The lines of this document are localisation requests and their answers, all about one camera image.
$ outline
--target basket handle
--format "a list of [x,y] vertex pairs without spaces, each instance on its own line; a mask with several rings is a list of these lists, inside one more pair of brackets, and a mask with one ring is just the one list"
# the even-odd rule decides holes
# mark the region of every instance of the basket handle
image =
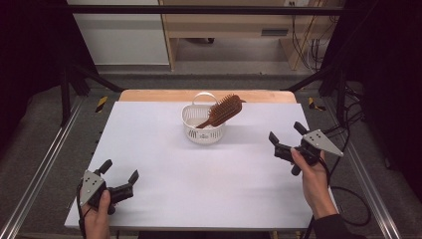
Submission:
[[208,96],[208,97],[212,97],[212,98],[214,98],[215,103],[217,103],[217,104],[218,104],[218,100],[217,100],[217,98],[215,98],[215,97],[214,97],[214,95],[212,95],[211,93],[208,93],[208,92],[201,92],[201,93],[196,94],[196,96],[193,98],[193,100],[192,100],[192,105],[195,105],[195,100],[196,100],[198,97],[201,97],[201,96]]

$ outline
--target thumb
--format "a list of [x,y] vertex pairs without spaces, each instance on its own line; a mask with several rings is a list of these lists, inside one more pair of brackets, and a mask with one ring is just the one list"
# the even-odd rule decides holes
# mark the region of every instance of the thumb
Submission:
[[100,199],[100,205],[99,205],[100,216],[107,216],[109,202],[110,202],[109,191],[104,190],[102,194],[102,198]]
[[304,173],[311,169],[301,153],[298,152],[294,147],[291,148],[291,153],[293,161]]

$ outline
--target wooden table edge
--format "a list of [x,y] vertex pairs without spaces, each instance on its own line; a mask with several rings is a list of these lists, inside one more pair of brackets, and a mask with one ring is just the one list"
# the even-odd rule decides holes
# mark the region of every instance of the wooden table edge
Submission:
[[[268,90],[125,90],[121,93],[120,102],[191,102],[201,92],[208,92],[221,100],[229,94],[238,95],[249,103],[285,103],[295,104],[296,97],[292,92]],[[210,97],[201,96],[195,102],[212,102]]]

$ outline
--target aluminum rail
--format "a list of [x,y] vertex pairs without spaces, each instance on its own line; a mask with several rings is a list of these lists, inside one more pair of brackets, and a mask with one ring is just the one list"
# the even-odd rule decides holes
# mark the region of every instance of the aluminum rail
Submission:
[[227,14],[227,15],[314,15],[342,16],[364,13],[364,9],[341,7],[263,6],[155,6],[155,5],[45,5],[44,10],[76,14]]
[[49,174],[50,169],[60,152],[60,149],[65,143],[65,140],[70,130],[72,129],[76,118],[78,117],[84,100],[85,99],[83,97],[77,97],[75,100],[74,106],[72,108],[71,118],[68,120],[66,125],[60,127],[58,133],[56,134],[56,138],[50,145],[50,148],[44,156],[44,159],[41,162],[37,172],[32,178],[31,183],[27,187],[14,212],[9,217],[9,220],[0,231],[1,239],[13,239],[18,234],[19,229],[21,228],[26,216],[28,215],[31,206],[33,205],[38,193],[40,192],[41,187],[43,186],[44,181],[46,180],[47,175]]
[[[333,99],[324,99],[324,102],[333,121],[337,123],[334,112],[335,106]],[[340,136],[341,139],[345,142],[345,136],[343,134]],[[376,189],[372,178],[369,176],[368,171],[363,165],[362,160],[360,159],[359,154],[357,153],[356,148],[352,143],[352,140],[350,140],[348,143],[347,152],[350,155],[351,167],[356,174],[357,180],[362,187],[362,191],[366,196],[366,200],[372,210],[373,215],[376,218],[376,221],[378,222],[382,234],[384,234],[384,237],[387,239],[401,239],[402,237],[393,219],[391,218],[391,215],[388,212],[388,209],[382,200],[381,195]]]

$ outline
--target sleeve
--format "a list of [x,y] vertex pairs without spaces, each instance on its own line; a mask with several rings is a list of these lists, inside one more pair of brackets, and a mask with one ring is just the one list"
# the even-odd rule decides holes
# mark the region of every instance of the sleeve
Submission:
[[314,221],[317,239],[365,239],[364,236],[351,234],[339,214],[330,215]]

